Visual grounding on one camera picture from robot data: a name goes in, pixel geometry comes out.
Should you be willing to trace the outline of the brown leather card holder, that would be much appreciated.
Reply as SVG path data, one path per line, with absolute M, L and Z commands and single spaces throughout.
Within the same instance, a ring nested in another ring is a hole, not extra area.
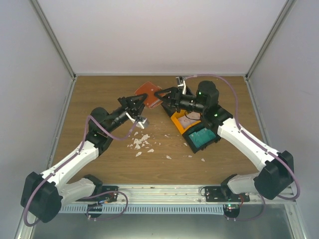
M 135 95 L 147 94 L 148 96 L 144 100 L 144 105 L 149 109 L 154 109 L 162 103 L 162 101 L 155 96 L 155 92 L 160 90 L 162 90 L 161 87 L 148 81 L 135 91 Z

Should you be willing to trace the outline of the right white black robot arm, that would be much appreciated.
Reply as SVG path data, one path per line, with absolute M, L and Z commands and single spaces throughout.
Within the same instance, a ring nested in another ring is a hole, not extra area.
M 219 91 L 212 81 L 198 84 L 195 95 L 185 94 L 184 87 L 171 87 L 154 93 L 174 108 L 200 114 L 204 126 L 243 153 L 258 170 L 255 174 L 233 174 L 221 183 L 221 197 L 231 202 L 241 193 L 258 193 L 272 200 L 289 187 L 294 178 L 294 159 L 288 151 L 278 152 L 260 141 L 218 102 Z

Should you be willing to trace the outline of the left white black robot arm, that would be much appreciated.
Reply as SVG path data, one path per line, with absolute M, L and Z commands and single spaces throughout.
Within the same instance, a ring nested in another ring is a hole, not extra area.
M 136 126 L 145 126 L 148 120 L 142 117 L 147 94 L 122 97 L 120 107 L 108 113 L 103 107 L 97 107 L 87 116 L 84 135 L 80 144 L 60 162 L 38 174 L 31 172 L 25 179 L 21 206 L 23 222 L 28 227 L 38 222 L 51 221 L 61 207 L 80 199 L 98 201 L 103 195 L 99 180 L 86 176 L 76 183 L 68 181 L 84 166 L 101 156 L 113 140 L 125 140 Z M 126 121 L 133 123 L 128 133 L 122 137 L 112 135 Z

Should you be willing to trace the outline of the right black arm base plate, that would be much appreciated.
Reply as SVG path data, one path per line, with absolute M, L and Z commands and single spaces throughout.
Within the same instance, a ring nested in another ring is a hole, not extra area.
M 243 204 L 250 201 L 248 193 L 234 194 L 224 186 L 205 186 L 199 193 L 206 202 L 224 202 L 223 213 L 228 220 L 237 220 Z

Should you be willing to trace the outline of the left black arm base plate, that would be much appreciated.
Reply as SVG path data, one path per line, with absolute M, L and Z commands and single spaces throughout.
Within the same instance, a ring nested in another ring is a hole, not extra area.
M 117 201 L 118 186 L 101 186 L 98 191 L 94 192 L 94 198 L 84 199 L 87 202 L 87 212 L 85 215 L 89 218 L 96 219 L 102 215 L 102 209 L 105 204 Z

